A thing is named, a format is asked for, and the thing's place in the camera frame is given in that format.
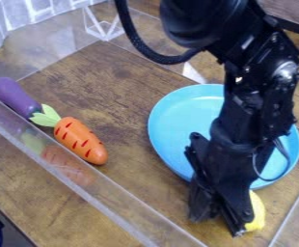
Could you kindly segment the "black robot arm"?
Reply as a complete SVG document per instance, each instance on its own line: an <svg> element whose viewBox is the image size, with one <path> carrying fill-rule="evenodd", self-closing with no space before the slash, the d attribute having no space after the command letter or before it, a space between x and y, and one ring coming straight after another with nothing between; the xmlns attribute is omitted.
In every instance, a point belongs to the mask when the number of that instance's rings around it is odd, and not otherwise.
<svg viewBox="0 0 299 247"><path fill-rule="evenodd" d="M162 0L169 37L209 51L225 66L225 103L210 136L194 132L190 219L221 214L231 235L254 220L250 185L261 178L279 137L297 123L293 96L299 50L257 0Z"/></svg>

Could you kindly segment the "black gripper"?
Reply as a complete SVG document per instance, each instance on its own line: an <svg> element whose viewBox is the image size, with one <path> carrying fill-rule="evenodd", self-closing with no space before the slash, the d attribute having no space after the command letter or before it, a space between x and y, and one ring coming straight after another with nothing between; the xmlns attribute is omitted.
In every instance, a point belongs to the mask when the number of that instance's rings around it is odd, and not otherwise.
<svg viewBox="0 0 299 247"><path fill-rule="evenodd" d="M194 132L186 156L194 168L189 218L194 223L222 214L233 237L247 232L255 216L250 185L261 178L279 137L295 123L293 97L229 93L210 138Z"/></svg>

